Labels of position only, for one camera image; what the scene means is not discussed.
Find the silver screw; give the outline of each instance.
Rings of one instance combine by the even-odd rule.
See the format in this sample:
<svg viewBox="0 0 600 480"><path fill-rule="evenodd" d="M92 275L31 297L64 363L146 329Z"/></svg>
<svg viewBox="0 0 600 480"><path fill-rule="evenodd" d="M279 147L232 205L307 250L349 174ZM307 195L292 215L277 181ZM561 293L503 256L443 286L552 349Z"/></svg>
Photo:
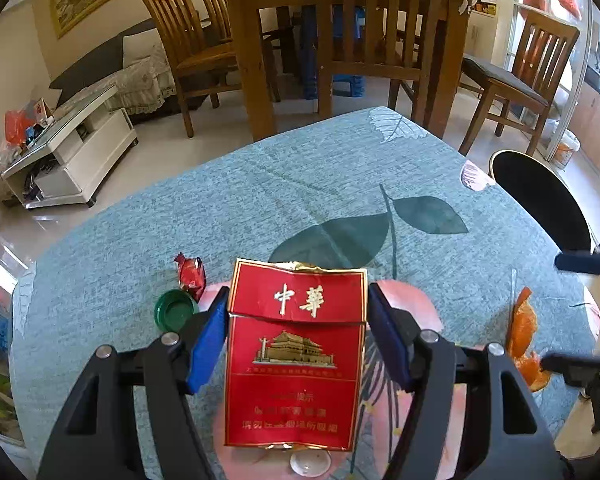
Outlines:
<svg viewBox="0 0 600 480"><path fill-rule="evenodd" d="M110 345L100 345L96 348L96 355L100 359L106 359L113 353L113 348Z"/></svg>
<svg viewBox="0 0 600 480"><path fill-rule="evenodd" d="M491 355L501 356L504 355L504 348L500 343L489 343L487 345L487 350Z"/></svg>
<svg viewBox="0 0 600 480"><path fill-rule="evenodd" d="M160 341L162 341L162 344L165 346L173 346L179 340L180 340L180 336L178 336L178 334L176 334L175 332L165 332L164 334L162 334L162 337L160 338Z"/></svg>
<svg viewBox="0 0 600 480"><path fill-rule="evenodd" d="M437 332L427 328L426 330L420 332L420 339L422 339L425 343L433 344L440 340L440 336Z"/></svg>

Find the tile floor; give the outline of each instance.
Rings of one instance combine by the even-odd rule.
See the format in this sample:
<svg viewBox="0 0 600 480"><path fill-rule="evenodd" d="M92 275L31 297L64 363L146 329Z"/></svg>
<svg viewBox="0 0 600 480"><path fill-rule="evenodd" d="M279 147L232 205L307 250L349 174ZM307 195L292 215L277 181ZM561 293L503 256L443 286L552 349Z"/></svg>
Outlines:
<svg viewBox="0 0 600 480"><path fill-rule="evenodd" d="M292 78L282 77L280 83L283 101L274 105L279 131L284 132L316 121L316 103L301 98L301 89ZM365 97L334 97L334 113L343 114L386 105L387 95L386 80L368 78ZM242 93L227 92L221 95L220 100L219 110L213 110L207 100L199 110L192 112L196 130L193 139L187 139L180 115L136 126L138 145L120 160L104 182L93 208L75 205L33 211L11 209L0 230L0 284L11 292L17 278L46 248L62 239L70 229L125 196L249 144L251 134ZM443 139L454 149L459 147L464 137L477 102L475 95L470 92L461 90L456 96ZM397 110L408 117L410 109L410 101L402 92ZM488 170L492 153L504 148L524 152L528 143L520 131L508 126L500 138L495 137L494 127L492 121L485 122L468 156L485 171ZM557 174L576 197L594 238L596 241L600 240L599 172L586 156L577 153L566 170L557 171ZM600 305L600 278L586 280L586 285Z"/></svg>

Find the red cigarette pack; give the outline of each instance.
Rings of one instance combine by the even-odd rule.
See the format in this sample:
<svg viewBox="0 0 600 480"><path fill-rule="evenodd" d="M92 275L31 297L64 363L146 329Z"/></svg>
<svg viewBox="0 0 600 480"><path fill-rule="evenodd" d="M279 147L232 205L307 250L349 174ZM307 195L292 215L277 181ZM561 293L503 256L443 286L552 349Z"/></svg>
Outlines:
<svg viewBox="0 0 600 480"><path fill-rule="evenodd" d="M238 259L228 310L225 445L351 450L366 269Z"/></svg>

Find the pillow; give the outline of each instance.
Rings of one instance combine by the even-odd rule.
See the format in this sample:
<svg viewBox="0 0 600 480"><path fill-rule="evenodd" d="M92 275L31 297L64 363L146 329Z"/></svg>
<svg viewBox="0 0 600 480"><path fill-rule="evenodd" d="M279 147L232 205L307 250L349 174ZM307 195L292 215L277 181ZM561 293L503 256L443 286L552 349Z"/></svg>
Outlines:
<svg viewBox="0 0 600 480"><path fill-rule="evenodd" d="M156 45L162 47L160 34L156 28L122 38L122 68L151 56Z"/></svg>

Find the dining table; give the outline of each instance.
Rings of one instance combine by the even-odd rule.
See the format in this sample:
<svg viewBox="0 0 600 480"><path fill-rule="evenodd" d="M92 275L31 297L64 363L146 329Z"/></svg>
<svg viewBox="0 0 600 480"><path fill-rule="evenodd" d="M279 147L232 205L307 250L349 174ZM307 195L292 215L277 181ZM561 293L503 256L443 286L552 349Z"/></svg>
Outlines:
<svg viewBox="0 0 600 480"><path fill-rule="evenodd" d="M260 9L275 8L278 27L290 25L289 7L314 5L316 0L227 0L233 45L244 104L254 140L275 135L273 103L267 93L260 45ZM451 114L461 74L464 40L475 0L442 0L438 13L427 107L423 126L442 138ZM420 8L426 8L421 0Z"/></svg>
<svg viewBox="0 0 600 480"><path fill-rule="evenodd" d="M36 466L95 349L129 351L160 337L154 305L178 287L180 252L204 263L202 310L239 257L365 267L392 306L456 344L504 344L512 303L527 286L538 316L530 350L594 347L584 287L555 269L558 247L538 223L422 127L386 107L357 110L157 182L88 219L29 267L13 294L10 373ZM394 452L410 395L373 346L367 332L355 453L332 452L321 478L379 480ZM187 397L216 478L291 478L288 451L224 446L225 362L223 350L210 381ZM533 394L553 435L577 395L561 376ZM158 479L144 388L134 400L142 462ZM449 456L458 444L447 437ZM445 463L441 474L453 467Z"/></svg>

